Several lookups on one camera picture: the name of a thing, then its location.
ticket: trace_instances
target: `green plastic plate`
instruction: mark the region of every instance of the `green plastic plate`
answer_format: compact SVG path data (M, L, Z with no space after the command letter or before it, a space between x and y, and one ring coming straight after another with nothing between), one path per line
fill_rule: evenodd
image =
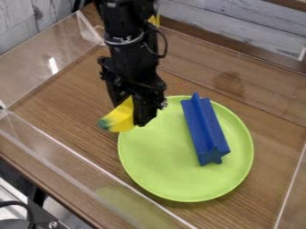
M181 100L167 99L169 107L142 128L119 135L119 159L131 179L154 195L181 201L216 199L232 191L249 174L254 143L238 116L212 102L232 153L222 164L200 166Z

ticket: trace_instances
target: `blue object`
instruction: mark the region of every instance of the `blue object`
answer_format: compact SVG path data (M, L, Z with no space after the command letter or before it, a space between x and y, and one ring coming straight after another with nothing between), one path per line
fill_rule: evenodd
M198 93L190 100L182 100L187 127L202 166L214 162L222 163L222 157L230 148L225 139L221 124L209 98L200 98Z

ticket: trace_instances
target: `yellow object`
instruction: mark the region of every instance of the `yellow object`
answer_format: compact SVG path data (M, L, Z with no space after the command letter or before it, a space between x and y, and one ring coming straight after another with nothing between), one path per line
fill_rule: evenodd
M131 96L98 120L98 126L111 132L125 132L134 128L134 104Z
M149 19L149 22L155 25L157 27L161 26L161 15L153 15L153 17Z

